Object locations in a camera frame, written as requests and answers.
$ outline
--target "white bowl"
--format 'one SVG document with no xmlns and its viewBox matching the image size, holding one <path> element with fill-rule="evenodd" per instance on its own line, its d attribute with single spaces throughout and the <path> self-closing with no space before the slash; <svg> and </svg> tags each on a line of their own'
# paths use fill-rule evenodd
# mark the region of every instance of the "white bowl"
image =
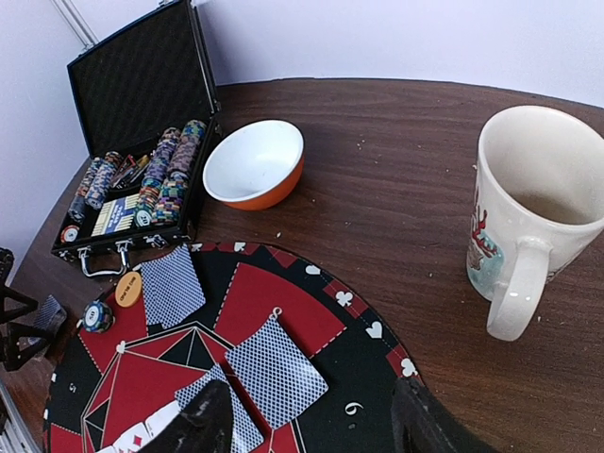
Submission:
<svg viewBox="0 0 604 453">
<path fill-rule="evenodd" d="M 204 186 L 213 198 L 233 208 L 270 208 L 300 179 L 303 150 L 302 133 L 291 123 L 252 123 L 216 146 L 204 168 Z"/>
</svg>

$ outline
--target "case lid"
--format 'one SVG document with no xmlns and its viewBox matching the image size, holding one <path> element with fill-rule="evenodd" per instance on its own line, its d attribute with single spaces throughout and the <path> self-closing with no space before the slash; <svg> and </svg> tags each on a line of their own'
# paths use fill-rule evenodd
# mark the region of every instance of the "case lid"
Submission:
<svg viewBox="0 0 604 453">
<path fill-rule="evenodd" d="M 205 121 L 218 106 L 199 18 L 188 0 L 127 25 L 67 70 L 91 156 L 154 142 L 165 128 Z"/>
</svg>

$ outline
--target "orange button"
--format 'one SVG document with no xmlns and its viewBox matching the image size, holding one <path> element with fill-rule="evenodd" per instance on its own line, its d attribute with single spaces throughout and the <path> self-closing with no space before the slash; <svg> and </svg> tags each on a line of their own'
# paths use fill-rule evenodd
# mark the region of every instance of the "orange button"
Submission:
<svg viewBox="0 0 604 453">
<path fill-rule="evenodd" d="M 143 294 L 143 279 L 138 272 L 128 272 L 117 284 L 115 300 L 120 307 L 132 307 Z"/>
</svg>

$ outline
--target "poker chip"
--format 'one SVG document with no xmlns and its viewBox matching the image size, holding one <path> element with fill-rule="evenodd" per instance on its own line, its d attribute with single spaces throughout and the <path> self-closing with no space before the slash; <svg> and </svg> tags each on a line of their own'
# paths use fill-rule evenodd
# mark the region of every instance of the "poker chip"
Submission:
<svg viewBox="0 0 604 453">
<path fill-rule="evenodd" d="M 86 201 L 82 195 L 74 196 L 72 204 L 69 206 L 67 213 L 74 222 L 82 224 L 86 218 Z"/>
<path fill-rule="evenodd" d="M 153 210 L 154 225 L 175 224 L 180 219 L 188 184 L 182 179 L 166 179 L 161 186 L 159 201 Z"/>
<path fill-rule="evenodd" d="M 105 197 L 107 196 L 107 192 L 111 185 L 111 180 L 122 163 L 122 160 L 124 160 L 124 158 L 116 151 L 109 151 L 105 155 L 105 160 L 103 160 L 96 172 L 96 176 L 85 197 L 86 204 L 94 210 L 103 208 Z"/>
<path fill-rule="evenodd" d="M 134 215 L 134 222 L 137 227 L 151 225 L 153 211 L 159 200 L 161 183 L 166 176 L 170 159 L 174 155 L 179 138 L 180 131 L 175 127 L 168 127 L 159 139 L 158 147 L 147 166 L 143 184 L 139 191 L 139 200 Z"/>
<path fill-rule="evenodd" d="M 117 284 L 115 300 L 120 307 L 128 308 L 136 304 L 143 294 L 143 279 L 135 271 L 128 272 Z"/>
<path fill-rule="evenodd" d="M 88 190 L 90 189 L 92 182 L 94 181 L 94 177 L 98 172 L 103 160 L 101 158 L 94 158 L 86 170 L 84 177 L 82 178 L 79 186 L 77 186 L 77 190 L 75 191 L 74 200 L 70 205 L 67 213 L 72 218 L 74 222 L 82 224 L 84 222 L 85 212 L 86 212 L 86 202 L 84 201 L 84 197 L 87 195 Z"/>
<path fill-rule="evenodd" d="M 64 228 L 60 233 L 60 241 L 62 243 L 72 243 L 77 239 L 77 233 L 79 232 L 79 226 L 69 225 Z"/>
<path fill-rule="evenodd" d="M 199 144 L 205 135 L 206 125 L 201 121 L 191 120 L 184 126 L 178 147 L 168 167 L 168 176 L 171 179 L 174 179 L 176 175 L 189 178 Z"/>
<path fill-rule="evenodd" d="M 105 302 L 94 300 L 84 310 L 82 326 L 87 332 L 103 333 L 110 329 L 115 322 L 111 307 Z"/>
</svg>

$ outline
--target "white mug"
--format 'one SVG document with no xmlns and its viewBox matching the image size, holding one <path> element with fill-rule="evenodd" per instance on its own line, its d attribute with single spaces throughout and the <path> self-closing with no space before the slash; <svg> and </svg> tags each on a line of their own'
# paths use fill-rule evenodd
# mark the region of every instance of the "white mug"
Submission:
<svg viewBox="0 0 604 453">
<path fill-rule="evenodd" d="M 604 140 L 561 111 L 500 111 L 480 132 L 467 273 L 487 331 L 516 340 L 545 284 L 604 228 Z"/>
</svg>

